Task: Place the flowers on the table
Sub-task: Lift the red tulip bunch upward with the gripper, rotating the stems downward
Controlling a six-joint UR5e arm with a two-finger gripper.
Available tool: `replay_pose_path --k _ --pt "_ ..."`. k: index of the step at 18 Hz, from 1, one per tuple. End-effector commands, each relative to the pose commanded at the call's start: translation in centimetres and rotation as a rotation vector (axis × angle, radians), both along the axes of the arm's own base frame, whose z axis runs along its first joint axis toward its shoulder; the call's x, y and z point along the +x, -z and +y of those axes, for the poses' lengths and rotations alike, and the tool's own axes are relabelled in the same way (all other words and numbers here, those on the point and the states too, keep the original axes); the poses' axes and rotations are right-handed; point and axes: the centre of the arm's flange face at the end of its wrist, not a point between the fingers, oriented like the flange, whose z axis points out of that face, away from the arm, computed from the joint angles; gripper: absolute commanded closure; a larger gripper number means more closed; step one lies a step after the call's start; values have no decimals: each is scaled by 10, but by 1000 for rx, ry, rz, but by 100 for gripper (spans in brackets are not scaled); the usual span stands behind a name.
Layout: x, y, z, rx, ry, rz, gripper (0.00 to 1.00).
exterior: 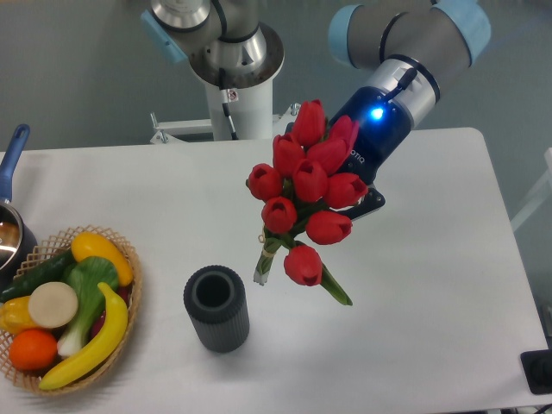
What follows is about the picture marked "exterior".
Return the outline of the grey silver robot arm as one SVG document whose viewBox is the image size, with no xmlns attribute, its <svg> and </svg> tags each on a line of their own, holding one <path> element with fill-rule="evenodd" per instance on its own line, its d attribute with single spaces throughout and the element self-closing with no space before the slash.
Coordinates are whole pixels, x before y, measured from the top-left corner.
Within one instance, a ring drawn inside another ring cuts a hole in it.
<svg viewBox="0 0 552 414">
<path fill-rule="evenodd" d="M 203 82 L 217 141 L 270 138 L 273 79 L 285 57 L 255 1 L 153 1 L 146 32 L 171 61 L 189 62 Z M 360 124 L 341 164 L 371 185 L 380 166 L 485 49 L 491 26 L 475 1 L 381 1 L 339 9 L 328 29 L 333 58 L 368 69 L 341 107 Z"/>
</svg>

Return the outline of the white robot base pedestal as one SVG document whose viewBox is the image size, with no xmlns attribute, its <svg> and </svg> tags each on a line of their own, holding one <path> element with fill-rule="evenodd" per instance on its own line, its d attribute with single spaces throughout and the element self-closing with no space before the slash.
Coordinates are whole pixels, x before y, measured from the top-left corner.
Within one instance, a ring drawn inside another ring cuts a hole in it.
<svg viewBox="0 0 552 414">
<path fill-rule="evenodd" d="M 221 90 L 204 84 L 215 141 L 271 139 L 273 130 L 273 81 L 248 88 Z"/>
</svg>

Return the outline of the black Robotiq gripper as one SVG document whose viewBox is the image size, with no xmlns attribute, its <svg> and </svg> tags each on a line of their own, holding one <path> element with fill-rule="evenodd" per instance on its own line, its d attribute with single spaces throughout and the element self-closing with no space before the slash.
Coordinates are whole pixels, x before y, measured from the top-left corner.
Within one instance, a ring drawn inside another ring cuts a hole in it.
<svg viewBox="0 0 552 414">
<path fill-rule="evenodd" d="M 374 213 L 386 204 L 384 195 L 371 185 L 377 171 L 411 132 L 411 119 L 394 102 L 385 102 L 383 93 L 371 86 L 361 87 L 330 119 L 332 126 L 341 116 L 359 123 L 350 155 L 337 170 L 355 173 L 368 187 L 368 193 L 357 204 L 336 210 L 351 221 Z"/>
</svg>

